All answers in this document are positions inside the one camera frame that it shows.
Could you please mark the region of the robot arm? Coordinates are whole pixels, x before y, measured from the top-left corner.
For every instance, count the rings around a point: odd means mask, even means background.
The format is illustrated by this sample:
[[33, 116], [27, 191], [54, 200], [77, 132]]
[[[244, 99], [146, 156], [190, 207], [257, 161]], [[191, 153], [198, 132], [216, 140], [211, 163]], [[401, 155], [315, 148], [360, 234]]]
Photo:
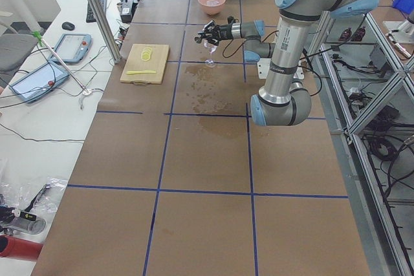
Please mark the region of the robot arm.
[[270, 58], [265, 84], [250, 100], [254, 123], [260, 126], [297, 125], [309, 116], [311, 97], [295, 79], [300, 56], [311, 25], [328, 11], [333, 18], [357, 16], [375, 9], [379, 0], [275, 0], [279, 8], [275, 43], [264, 43], [262, 21], [238, 23], [229, 17], [225, 25], [210, 21], [195, 37], [217, 46], [220, 41], [245, 39], [245, 59]]

